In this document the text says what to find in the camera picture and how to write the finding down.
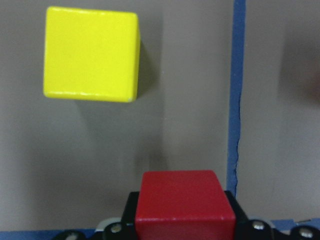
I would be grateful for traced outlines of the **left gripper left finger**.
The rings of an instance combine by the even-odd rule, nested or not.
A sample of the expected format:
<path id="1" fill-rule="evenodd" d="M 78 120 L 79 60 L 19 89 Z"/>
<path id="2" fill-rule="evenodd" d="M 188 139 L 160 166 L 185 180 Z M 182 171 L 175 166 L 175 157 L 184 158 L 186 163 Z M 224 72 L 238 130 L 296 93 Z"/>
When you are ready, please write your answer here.
<path id="1" fill-rule="evenodd" d="M 124 207 L 124 211 L 121 216 L 121 222 L 125 225 L 134 225 L 135 224 L 135 217 L 136 211 L 138 206 L 139 200 L 139 191 L 130 192 Z"/>

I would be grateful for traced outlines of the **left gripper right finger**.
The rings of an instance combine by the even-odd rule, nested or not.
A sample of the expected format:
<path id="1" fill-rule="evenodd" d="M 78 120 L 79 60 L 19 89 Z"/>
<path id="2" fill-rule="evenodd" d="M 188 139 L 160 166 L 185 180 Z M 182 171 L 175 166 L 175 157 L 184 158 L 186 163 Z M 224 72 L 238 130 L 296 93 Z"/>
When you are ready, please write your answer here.
<path id="1" fill-rule="evenodd" d="M 229 204 L 235 214 L 236 223 L 237 224 L 246 223 L 249 220 L 249 218 L 247 217 L 244 210 L 241 208 L 240 204 L 238 203 L 238 201 L 236 200 L 236 198 L 234 197 L 232 192 L 229 190 L 225 190 L 224 193 L 225 193 L 225 195 L 229 201 Z"/>

